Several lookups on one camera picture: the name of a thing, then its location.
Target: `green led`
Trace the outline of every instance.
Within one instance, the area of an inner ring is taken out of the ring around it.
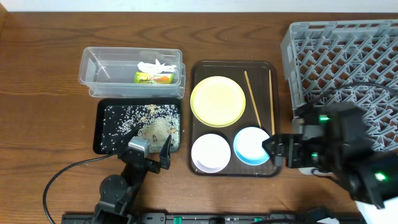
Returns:
[[[379,180],[379,181],[383,181],[383,180],[387,179],[387,177],[384,174],[380,173],[380,172],[375,173],[374,175],[376,176],[376,179]]]
[[[328,118],[328,116],[326,116],[326,115],[321,115],[321,116],[319,116],[319,120],[320,121],[327,121],[327,120],[329,120],[330,118]]]

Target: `wooden chopstick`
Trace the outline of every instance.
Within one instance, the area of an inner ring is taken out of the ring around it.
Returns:
[[[271,70],[269,70],[269,97],[271,101],[271,125],[272,125],[272,135],[275,134],[275,123],[274,123],[274,104],[272,100],[272,82],[271,82]]]
[[[248,83],[251,101],[253,102],[254,112],[256,112],[257,122],[259,123],[259,127],[261,128],[260,117],[259,117],[259,113],[257,112],[257,106],[256,106],[256,102],[254,101],[253,92],[251,91],[251,86],[250,86],[250,81],[249,81],[249,77],[248,77],[247,71],[244,71],[244,76],[246,77],[246,81]]]

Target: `black baking tray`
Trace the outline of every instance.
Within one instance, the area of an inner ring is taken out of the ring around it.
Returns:
[[[94,131],[93,150],[97,154],[110,154],[112,152],[104,152],[101,150],[103,120],[105,119],[105,109],[108,106],[135,106],[135,105],[175,105],[180,113],[180,139],[181,146],[181,109],[180,100],[176,98],[106,98],[101,100],[97,106],[97,116]]]
[[[270,98],[269,87],[269,70],[271,70],[272,96]],[[274,109],[274,131],[279,132],[279,104],[278,104],[278,88],[277,88],[277,72],[276,69],[268,62],[236,62],[236,61],[201,61],[192,69],[193,80],[191,81],[191,92],[194,87],[204,80],[212,76],[223,76],[234,80],[239,84],[246,96],[246,107],[242,117],[234,124],[224,128],[213,128],[201,123],[190,112],[190,142],[188,153],[189,169],[196,175],[203,176],[228,176],[228,177],[274,177],[281,170],[281,166],[274,166],[269,159],[267,162],[259,166],[250,166],[238,159],[233,150],[233,141],[235,135],[243,128],[255,126],[258,127],[256,114],[254,112],[253,103],[251,101],[248,84],[244,71],[247,71],[254,100],[256,101],[257,111],[259,113],[262,129],[269,136],[272,135],[272,119],[271,119],[271,102]],[[192,161],[191,149],[193,143],[204,134],[219,134],[223,136],[230,148],[231,159],[228,165],[221,171],[209,174],[198,169]]]

